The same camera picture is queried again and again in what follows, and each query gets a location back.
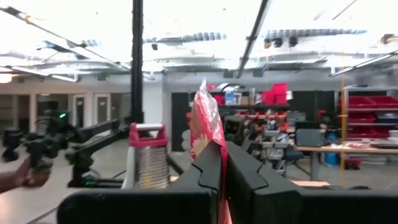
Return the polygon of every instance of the door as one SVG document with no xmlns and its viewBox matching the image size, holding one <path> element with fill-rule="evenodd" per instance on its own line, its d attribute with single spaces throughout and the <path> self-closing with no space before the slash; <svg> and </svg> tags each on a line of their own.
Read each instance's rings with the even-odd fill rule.
<svg viewBox="0 0 398 224">
<path fill-rule="evenodd" d="M 72 124 L 78 128 L 85 126 L 86 95 L 73 96 Z"/>
<path fill-rule="evenodd" d="M 98 124 L 111 119 L 111 94 L 101 93 L 94 94 L 94 123 Z M 110 131 L 99 134 L 104 136 Z"/>
</svg>

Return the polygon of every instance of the chip bag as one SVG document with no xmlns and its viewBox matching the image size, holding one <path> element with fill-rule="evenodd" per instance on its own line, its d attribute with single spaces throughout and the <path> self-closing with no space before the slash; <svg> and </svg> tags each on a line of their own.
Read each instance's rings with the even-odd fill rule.
<svg viewBox="0 0 398 224">
<path fill-rule="evenodd" d="M 208 93 L 206 80 L 202 82 L 195 94 L 192 105 L 190 123 L 190 154 L 191 160 L 206 147 L 208 142 L 214 140 L 221 146 L 221 190 L 220 224 L 232 223 L 228 204 L 225 199 L 225 182 L 228 153 L 224 139 L 223 124 L 218 113 L 217 101 Z"/>
</svg>

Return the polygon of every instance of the human hand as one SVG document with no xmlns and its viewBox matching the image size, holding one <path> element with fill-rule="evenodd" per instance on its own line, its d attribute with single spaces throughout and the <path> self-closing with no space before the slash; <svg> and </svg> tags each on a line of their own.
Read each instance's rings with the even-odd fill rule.
<svg viewBox="0 0 398 224">
<path fill-rule="evenodd" d="M 30 158 L 25 159 L 14 174 L 16 187 L 36 188 L 43 186 L 50 177 L 51 167 L 52 163 L 46 162 L 45 168 L 36 172 L 30 167 Z"/>
</svg>

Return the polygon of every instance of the person's arm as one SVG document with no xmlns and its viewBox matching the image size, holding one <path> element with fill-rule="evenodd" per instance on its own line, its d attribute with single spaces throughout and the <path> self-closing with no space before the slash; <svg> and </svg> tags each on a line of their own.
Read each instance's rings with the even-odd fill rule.
<svg viewBox="0 0 398 224">
<path fill-rule="evenodd" d="M 18 187 L 15 172 L 0 173 L 0 194 Z"/>
</svg>

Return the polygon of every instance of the blue container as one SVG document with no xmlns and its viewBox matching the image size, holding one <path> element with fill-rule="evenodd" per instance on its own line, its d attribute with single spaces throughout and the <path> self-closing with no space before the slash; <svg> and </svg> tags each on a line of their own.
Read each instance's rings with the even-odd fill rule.
<svg viewBox="0 0 398 224">
<path fill-rule="evenodd" d="M 336 136 L 333 133 L 328 134 L 326 136 L 326 138 L 331 142 L 336 141 Z M 337 152 L 326 152 L 325 153 L 325 163 L 329 164 L 331 166 L 337 166 L 339 164 L 337 155 L 338 155 Z"/>
<path fill-rule="evenodd" d="M 325 163 L 331 166 L 337 166 L 338 165 L 337 154 L 338 154 L 337 152 L 325 153 Z"/>
</svg>

